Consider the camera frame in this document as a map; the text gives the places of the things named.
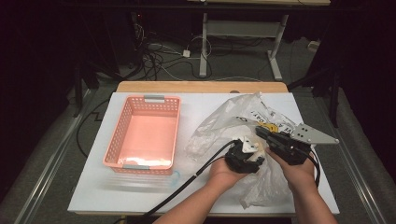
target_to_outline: table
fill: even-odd
[[[328,6],[330,0],[208,0],[209,3],[239,3],[239,4],[263,4],[263,5],[304,5],[304,6]],[[206,77],[207,65],[207,36],[208,35],[230,35],[230,36],[252,36],[252,37],[274,37],[275,44],[273,49],[268,50],[268,60],[271,65],[275,80],[281,81],[279,66],[276,61],[276,54],[279,49],[280,41],[286,28],[289,15],[283,15],[280,22],[263,21],[211,21],[207,18],[207,13],[203,17],[202,31],[202,53],[200,61],[200,77]]]
[[[287,93],[286,86],[283,83],[203,81],[121,82],[117,92],[114,93],[115,96],[118,95],[121,97],[115,97],[113,95],[110,101],[102,126],[96,136],[90,156],[87,159],[72,201],[69,204],[68,211],[90,215],[139,215],[160,203],[181,186],[184,180],[190,178],[200,168],[201,164],[186,162],[186,157],[180,147],[186,145],[195,127],[200,124],[205,116],[219,106],[219,102],[223,102],[238,94],[228,93],[230,91],[239,91],[241,93],[253,93],[256,91],[269,92],[269,97],[266,98],[268,105],[281,111],[295,122],[302,122],[294,98],[291,93]],[[137,179],[138,177],[136,176],[116,174],[102,164],[106,146],[108,145],[115,122],[120,114],[119,110],[123,104],[124,98],[122,96],[126,97],[131,94],[130,92],[162,92],[163,94],[177,94],[182,98],[177,134],[177,152],[174,164],[174,170],[178,171],[178,174],[163,178],[159,177],[160,179],[153,180],[152,183],[155,183],[155,186],[151,186],[151,183],[148,182],[142,183],[142,179]],[[183,99],[191,99],[191,97],[195,97],[194,99],[196,101],[183,101]],[[201,108],[200,113],[196,113],[196,111],[194,113],[196,109],[194,106],[197,104],[199,106],[200,101],[206,102],[205,108]],[[159,214],[166,212],[200,188],[205,183],[207,172],[203,172],[192,184],[177,195],[174,200],[160,209]],[[128,179],[117,182],[117,178],[129,178],[130,182],[128,182]],[[166,185],[167,188],[162,188],[160,185]],[[281,205],[269,207],[250,206],[244,210],[238,202],[237,197],[235,197],[236,192],[235,190],[229,190],[223,194],[214,205],[210,215],[248,217],[290,217],[294,215],[291,195]],[[339,213],[324,173],[320,179],[319,192],[332,212],[335,214]]]

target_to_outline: person's left hand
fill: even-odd
[[[220,190],[221,192],[225,192],[245,176],[247,176],[247,174],[238,174],[231,171],[224,158],[221,158],[212,163],[209,172],[209,180],[206,184],[212,188]]]

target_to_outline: white tabletop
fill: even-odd
[[[68,211],[93,215],[134,215],[145,213],[162,202],[202,166],[200,162],[188,159],[184,150],[195,129],[221,104],[237,95],[235,93],[161,93],[179,96],[181,109],[174,174],[157,176],[117,174],[102,163],[125,97],[131,94],[133,93],[113,93]],[[291,93],[264,93],[263,100],[268,106],[281,112],[295,123],[303,122]],[[200,188],[207,179],[207,172],[208,169],[158,213],[168,211]],[[319,193],[331,211],[338,214],[339,210],[326,175],[323,171],[321,173]],[[240,192],[241,189],[234,187],[224,193],[213,206],[210,215],[283,217],[295,213],[291,195],[277,206],[250,206],[244,209],[238,201]]]

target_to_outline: dark background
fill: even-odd
[[[145,4],[163,2],[150,0]],[[307,75],[329,65],[342,68],[340,85],[351,108],[378,157],[395,178],[391,145],[396,125],[394,7],[386,0],[332,1],[332,5],[363,8],[361,13],[338,14],[331,21],[328,16],[309,13],[291,15],[284,39],[293,41],[304,36],[322,40]],[[85,62],[90,61],[118,72],[118,64],[128,63],[135,55],[121,47],[134,47],[133,31],[125,28],[128,14],[69,11],[50,0],[2,2],[0,8],[3,199],[41,136],[68,106],[66,95],[74,85],[75,67],[85,67]],[[196,13],[145,12],[142,16],[145,28],[179,42],[188,42],[191,34],[201,29],[202,16]],[[263,17],[233,16],[241,20]],[[91,68],[84,70],[85,78],[92,77],[93,72]]]

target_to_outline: black mechanical part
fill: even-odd
[[[249,161],[248,159],[254,153],[243,152],[243,145],[244,143],[241,140],[234,141],[234,146],[225,154],[225,161],[230,170],[237,172],[238,174],[256,173],[264,162],[264,158],[259,157],[255,161]]]
[[[268,129],[257,126],[256,134],[265,139],[271,151],[289,165],[303,164],[306,155],[311,152],[310,145],[291,139],[289,133],[271,133]]]

